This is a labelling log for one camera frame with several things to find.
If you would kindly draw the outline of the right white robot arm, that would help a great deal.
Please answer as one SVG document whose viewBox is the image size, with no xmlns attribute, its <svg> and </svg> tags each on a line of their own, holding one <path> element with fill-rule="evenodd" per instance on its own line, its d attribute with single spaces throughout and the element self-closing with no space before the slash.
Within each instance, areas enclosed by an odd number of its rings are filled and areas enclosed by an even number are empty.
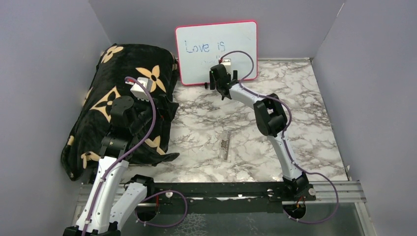
<svg viewBox="0 0 417 236">
<path fill-rule="evenodd" d="M 233 75 L 227 72 L 224 65 L 212 66 L 209 71 L 211 90 L 217 90 L 222 99 L 236 100 L 252 108 L 255 121 L 261 134 L 272 144 L 282 168 L 283 194 L 290 200 L 314 200 L 313 186 L 309 183 L 305 171 L 301 170 L 294 157 L 284 132 L 290 124 L 283 109 L 283 104 L 276 94 L 261 95 L 243 86 Z"/>
</svg>

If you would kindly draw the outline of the black floral plush pillowcase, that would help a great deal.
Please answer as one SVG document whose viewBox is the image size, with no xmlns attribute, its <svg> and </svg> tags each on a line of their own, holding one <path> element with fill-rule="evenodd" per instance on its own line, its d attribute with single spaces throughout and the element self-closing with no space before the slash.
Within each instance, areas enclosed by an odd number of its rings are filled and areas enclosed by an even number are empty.
<svg viewBox="0 0 417 236">
<path fill-rule="evenodd" d="M 87 167 L 94 166 L 98 161 L 101 141 L 110 129 L 113 102 L 121 96 L 131 95 L 126 77 L 151 80 L 152 98 L 165 95 L 176 103 L 173 93 L 179 69 L 170 51 L 146 44 L 113 44 L 107 48 L 99 59 L 79 117 L 61 152 L 61 164 L 70 180 L 78 180 Z M 136 100 L 134 106 L 145 122 L 134 127 L 143 136 L 150 127 L 150 104 Z M 175 160 L 178 154 L 168 151 L 172 121 L 158 118 L 150 136 L 133 151 L 129 162 L 156 166 Z"/>
</svg>

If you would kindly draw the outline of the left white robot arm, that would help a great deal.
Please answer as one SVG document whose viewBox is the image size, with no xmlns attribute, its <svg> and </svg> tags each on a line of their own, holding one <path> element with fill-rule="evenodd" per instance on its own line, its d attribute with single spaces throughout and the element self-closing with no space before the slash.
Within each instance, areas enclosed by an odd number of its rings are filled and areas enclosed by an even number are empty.
<svg viewBox="0 0 417 236">
<path fill-rule="evenodd" d="M 119 236 L 121 230 L 140 202 L 153 199 L 153 179 L 140 176 L 129 183 L 119 200 L 115 200 L 119 183 L 127 170 L 135 149 L 145 142 L 154 129 L 156 120 L 172 121 L 178 104 L 167 96 L 148 100 L 150 127 L 140 136 L 136 124 L 144 124 L 135 100 L 131 96 L 117 98 L 111 106 L 110 129 L 101 141 L 98 169 L 87 203 L 75 226 L 64 229 L 65 236 Z"/>
</svg>

